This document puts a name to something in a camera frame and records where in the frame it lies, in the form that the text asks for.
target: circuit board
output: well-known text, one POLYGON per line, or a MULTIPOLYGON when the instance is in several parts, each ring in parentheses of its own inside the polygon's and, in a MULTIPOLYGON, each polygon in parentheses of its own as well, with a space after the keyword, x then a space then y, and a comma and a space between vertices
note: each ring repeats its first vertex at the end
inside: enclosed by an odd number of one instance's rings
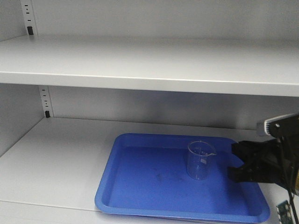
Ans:
POLYGON ((276 206, 280 224, 293 224, 290 205, 287 200, 276 206))

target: white cabinet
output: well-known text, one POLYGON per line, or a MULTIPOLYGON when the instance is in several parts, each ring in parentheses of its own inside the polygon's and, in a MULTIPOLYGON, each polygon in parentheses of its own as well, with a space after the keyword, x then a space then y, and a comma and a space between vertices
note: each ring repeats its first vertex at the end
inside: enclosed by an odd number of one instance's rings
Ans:
MULTIPOLYGON (((95 208, 119 134, 263 141, 258 120, 298 111, 295 0, 2 6, 1 223, 183 223, 95 208)), ((275 223, 287 193, 260 186, 272 212, 267 223, 275 223)))

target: lower shelf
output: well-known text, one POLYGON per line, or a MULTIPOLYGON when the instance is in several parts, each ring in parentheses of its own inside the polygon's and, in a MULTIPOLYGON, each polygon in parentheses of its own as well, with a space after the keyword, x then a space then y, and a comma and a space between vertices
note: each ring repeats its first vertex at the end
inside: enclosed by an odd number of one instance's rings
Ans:
MULTIPOLYGON (((78 216, 86 217, 85 223, 119 223, 120 219, 125 223, 160 223, 161 220, 155 218, 126 218, 99 213, 94 205, 94 196, 114 139, 123 133, 265 140, 249 130, 43 119, 0 158, 0 216, 58 223, 82 223, 78 216), (51 216, 52 210, 60 214, 60 218, 51 216)), ((272 216, 276 218, 275 205, 286 199, 287 194, 275 185, 262 185, 262 190, 272 216)))

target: glass beaker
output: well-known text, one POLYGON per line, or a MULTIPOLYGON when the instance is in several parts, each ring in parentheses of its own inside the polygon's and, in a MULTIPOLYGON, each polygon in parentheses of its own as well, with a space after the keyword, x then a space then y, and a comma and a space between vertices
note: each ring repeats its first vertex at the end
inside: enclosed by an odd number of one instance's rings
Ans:
POLYGON ((209 174, 215 148, 204 141, 193 141, 188 144, 187 172, 196 180, 204 180, 209 174))

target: upper shelf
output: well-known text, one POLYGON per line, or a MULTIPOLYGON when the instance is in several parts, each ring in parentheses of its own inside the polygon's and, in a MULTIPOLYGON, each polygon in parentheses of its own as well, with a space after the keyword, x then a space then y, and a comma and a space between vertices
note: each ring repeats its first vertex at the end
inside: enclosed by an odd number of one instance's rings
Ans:
POLYGON ((299 96, 299 43, 21 36, 0 83, 299 96))

